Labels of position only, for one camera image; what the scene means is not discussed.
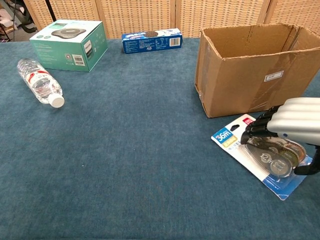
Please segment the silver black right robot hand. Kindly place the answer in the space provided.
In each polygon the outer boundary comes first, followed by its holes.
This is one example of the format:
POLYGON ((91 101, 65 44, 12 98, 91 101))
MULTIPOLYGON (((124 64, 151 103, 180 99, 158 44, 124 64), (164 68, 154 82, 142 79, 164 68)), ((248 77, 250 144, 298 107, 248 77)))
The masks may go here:
POLYGON ((315 146, 309 165, 294 170, 297 175, 320 172, 320 97, 295 97, 259 115, 242 133, 240 143, 253 137, 278 137, 315 146))

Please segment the blister pack tape dispenser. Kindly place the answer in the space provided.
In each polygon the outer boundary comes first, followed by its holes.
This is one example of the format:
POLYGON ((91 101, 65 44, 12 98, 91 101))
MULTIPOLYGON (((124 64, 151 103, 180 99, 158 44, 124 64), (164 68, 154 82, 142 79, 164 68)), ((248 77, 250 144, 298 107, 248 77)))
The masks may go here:
POLYGON ((255 120, 243 114, 214 133, 211 140, 284 201, 306 178, 294 170, 310 165, 312 158, 299 143, 279 137, 251 137, 241 144, 246 127, 255 120))

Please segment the open brown cardboard box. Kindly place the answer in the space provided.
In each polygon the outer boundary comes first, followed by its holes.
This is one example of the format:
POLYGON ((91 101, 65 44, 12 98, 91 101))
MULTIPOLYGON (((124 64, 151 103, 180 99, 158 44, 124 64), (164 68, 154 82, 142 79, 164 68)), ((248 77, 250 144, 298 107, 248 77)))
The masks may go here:
POLYGON ((301 97, 320 70, 320 34, 274 23, 200 33, 195 88, 209 118, 253 113, 301 97))

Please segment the blue cookie package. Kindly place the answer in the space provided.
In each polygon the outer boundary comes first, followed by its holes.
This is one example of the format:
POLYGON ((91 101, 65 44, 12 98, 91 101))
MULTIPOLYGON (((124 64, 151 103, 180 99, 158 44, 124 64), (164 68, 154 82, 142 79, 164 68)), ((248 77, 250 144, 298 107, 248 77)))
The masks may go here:
POLYGON ((178 28, 125 33, 121 36, 125 54, 154 52, 182 47, 183 35, 178 28))

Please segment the green speaker product box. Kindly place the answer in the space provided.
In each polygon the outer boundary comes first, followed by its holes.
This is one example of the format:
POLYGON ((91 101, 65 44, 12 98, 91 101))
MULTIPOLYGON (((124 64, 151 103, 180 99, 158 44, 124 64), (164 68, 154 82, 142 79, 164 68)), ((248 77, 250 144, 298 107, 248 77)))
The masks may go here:
POLYGON ((58 19, 29 41, 45 69, 90 72, 108 49, 100 20, 58 19))

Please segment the blue tablecloth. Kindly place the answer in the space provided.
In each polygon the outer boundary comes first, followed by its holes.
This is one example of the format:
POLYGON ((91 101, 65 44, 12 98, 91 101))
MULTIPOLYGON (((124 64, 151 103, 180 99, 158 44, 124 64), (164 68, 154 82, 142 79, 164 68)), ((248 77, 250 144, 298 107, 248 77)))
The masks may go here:
POLYGON ((195 89, 199 40, 52 70, 65 104, 18 74, 30 42, 0 43, 0 240, 320 240, 320 174, 280 200, 211 136, 195 89))

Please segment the woven wicker folding screen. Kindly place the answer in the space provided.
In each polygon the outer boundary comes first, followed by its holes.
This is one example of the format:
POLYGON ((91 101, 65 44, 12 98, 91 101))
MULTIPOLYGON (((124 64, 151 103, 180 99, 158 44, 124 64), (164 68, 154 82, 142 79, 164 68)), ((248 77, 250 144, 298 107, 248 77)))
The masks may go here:
POLYGON ((320 34, 320 0, 23 0, 37 29, 58 19, 102 21, 106 36, 178 28, 296 24, 320 34))

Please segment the clear plastic water bottle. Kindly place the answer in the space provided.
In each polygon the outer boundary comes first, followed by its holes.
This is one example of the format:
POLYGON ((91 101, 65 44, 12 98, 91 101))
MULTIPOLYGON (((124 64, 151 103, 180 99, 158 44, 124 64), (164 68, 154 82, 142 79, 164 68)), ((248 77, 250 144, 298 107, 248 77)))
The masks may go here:
POLYGON ((17 63, 17 70, 40 103, 49 104, 53 108, 64 105, 62 87, 38 61, 23 58, 17 63))

